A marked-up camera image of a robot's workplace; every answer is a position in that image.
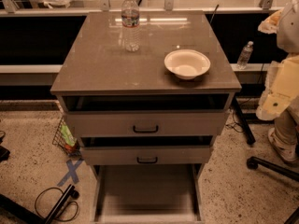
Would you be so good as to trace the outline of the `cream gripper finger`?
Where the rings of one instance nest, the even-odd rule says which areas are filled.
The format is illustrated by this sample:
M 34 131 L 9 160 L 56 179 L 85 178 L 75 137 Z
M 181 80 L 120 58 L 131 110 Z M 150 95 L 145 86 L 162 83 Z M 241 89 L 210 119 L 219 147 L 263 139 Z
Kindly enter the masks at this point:
M 298 104 L 298 96 L 299 55 L 289 55 L 281 63 L 271 62 L 256 115 L 261 120 L 276 119 L 287 108 Z
M 264 34 L 276 34 L 282 10 L 278 10 L 262 21 L 258 26 L 258 31 Z

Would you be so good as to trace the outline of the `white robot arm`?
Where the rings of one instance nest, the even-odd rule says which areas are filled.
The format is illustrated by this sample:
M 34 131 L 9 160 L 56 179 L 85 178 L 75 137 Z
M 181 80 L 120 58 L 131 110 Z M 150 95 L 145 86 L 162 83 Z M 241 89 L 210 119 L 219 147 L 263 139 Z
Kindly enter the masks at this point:
M 256 115 L 261 120 L 278 118 L 299 95 L 299 0 L 291 0 L 283 9 L 262 21 L 258 30 L 277 35 L 277 46 L 288 56 L 282 62 L 271 62 L 265 90 Z

